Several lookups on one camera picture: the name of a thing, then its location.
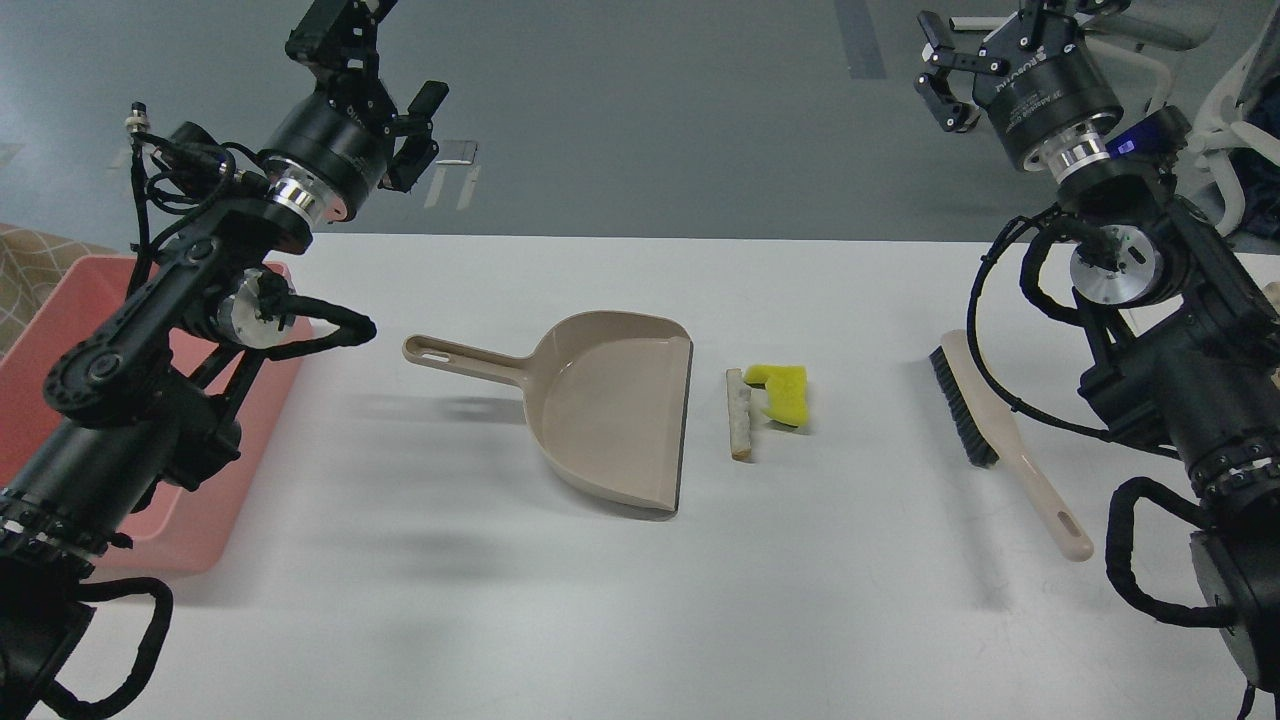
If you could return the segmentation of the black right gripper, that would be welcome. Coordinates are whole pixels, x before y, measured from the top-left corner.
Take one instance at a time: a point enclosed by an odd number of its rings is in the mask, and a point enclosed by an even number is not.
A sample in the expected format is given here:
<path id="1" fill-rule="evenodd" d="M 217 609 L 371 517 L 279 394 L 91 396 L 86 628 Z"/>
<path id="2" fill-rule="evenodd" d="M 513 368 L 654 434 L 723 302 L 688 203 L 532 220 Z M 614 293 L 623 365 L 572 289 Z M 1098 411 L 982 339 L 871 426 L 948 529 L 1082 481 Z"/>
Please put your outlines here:
<path id="1" fill-rule="evenodd" d="M 1023 1 L 982 42 L 979 55 L 957 50 L 950 18 L 916 14 L 932 67 L 975 76 L 975 104 L 1016 170 L 1038 170 L 1041 146 L 1085 126 L 1110 133 L 1123 118 L 1112 86 L 1087 47 L 1065 1 Z M 961 101 L 946 72 L 922 72 L 915 90 L 943 132 L 966 133 L 980 110 Z"/>

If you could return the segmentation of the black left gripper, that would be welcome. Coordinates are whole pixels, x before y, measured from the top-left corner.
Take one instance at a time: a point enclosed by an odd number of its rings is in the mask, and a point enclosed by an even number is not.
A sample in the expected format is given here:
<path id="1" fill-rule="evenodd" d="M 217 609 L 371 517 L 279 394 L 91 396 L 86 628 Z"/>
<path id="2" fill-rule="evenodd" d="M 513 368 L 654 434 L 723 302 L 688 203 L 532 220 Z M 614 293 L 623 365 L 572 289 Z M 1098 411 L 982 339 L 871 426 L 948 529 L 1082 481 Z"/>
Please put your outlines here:
<path id="1" fill-rule="evenodd" d="M 451 87 L 426 81 L 398 113 L 380 81 L 376 49 L 394 6 L 315 1 L 291 31 L 285 55 L 312 73 L 315 87 L 259 154 L 273 200 L 365 201 L 375 188 L 408 193 L 435 160 L 433 119 Z"/>

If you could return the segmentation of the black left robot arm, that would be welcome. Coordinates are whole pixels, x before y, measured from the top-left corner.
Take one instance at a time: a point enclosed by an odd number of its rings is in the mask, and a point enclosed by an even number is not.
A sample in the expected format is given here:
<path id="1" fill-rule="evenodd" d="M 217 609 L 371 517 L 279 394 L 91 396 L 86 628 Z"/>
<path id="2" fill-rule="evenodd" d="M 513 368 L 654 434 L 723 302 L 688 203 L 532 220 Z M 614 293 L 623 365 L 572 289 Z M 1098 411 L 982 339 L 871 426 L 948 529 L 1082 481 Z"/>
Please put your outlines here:
<path id="1" fill-rule="evenodd" d="M 172 625 L 152 577 L 93 582 L 124 520 L 160 484 L 196 491 L 241 456 L 238 414 L 268 363 L 365 345 L 375 323 L 296 293 L 268 268 L 323 223 L 352 220 L 375 190 L 406 193 L 436 159 L 428 81 L 404 110 L 379 76 L 390 1 L 315 1 L 285 53 L 315 78 L 259 151 L 187 123 L 168 137 L 136 102 L 131 183 L 140 238 L 123 304 L 44 378 L 60 424 L 3 488 L 3 716 L 45 705 L 109 719 L 148 684 Z M 154 601 L 123 683 L 97 701 L 58 682 L 100 603 Z"/>

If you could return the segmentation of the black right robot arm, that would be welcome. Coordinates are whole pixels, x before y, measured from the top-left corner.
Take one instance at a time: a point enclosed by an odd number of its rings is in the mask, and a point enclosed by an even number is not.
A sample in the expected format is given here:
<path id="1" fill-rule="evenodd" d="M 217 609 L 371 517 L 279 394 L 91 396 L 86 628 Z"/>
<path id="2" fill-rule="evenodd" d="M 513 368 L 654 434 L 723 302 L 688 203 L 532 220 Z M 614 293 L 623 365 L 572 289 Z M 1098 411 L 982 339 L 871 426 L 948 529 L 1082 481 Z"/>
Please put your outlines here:
<path id="1" fill-rule="evenodd" d="M 1006 459 L 1060 552 L 1091 538 L 1030 457 L 1015 421 L 1184 464 L 1193 498 L 1148 477 L 1108 503 L 1106 575 L 1133 609 L 1212 628 L 1245 678 L 1240 717 L 1277 693 L 1277 286 L 1260 287 L 1229 240 L 1277 206 L 1277 15 L 1187 118 L 1167 65 L 1105 42 L 1171 50 L 1204 35 L 1190 10 L 1128 1 L 1023 1 L 1005 18 L 922 12 L 915 81 L 940 127 L 988 118 L 1015 169 L 1047 170 L 1056 201 L 1012 218 L 980 259 L 965 325 L 931 355 L 969 461 Z M 1102 421 L 1053 416 L 1002 387 L 978 345 L 980 295 L 1024 234 L 1023 297 L 1083 331 L 1079 395 Z"/>

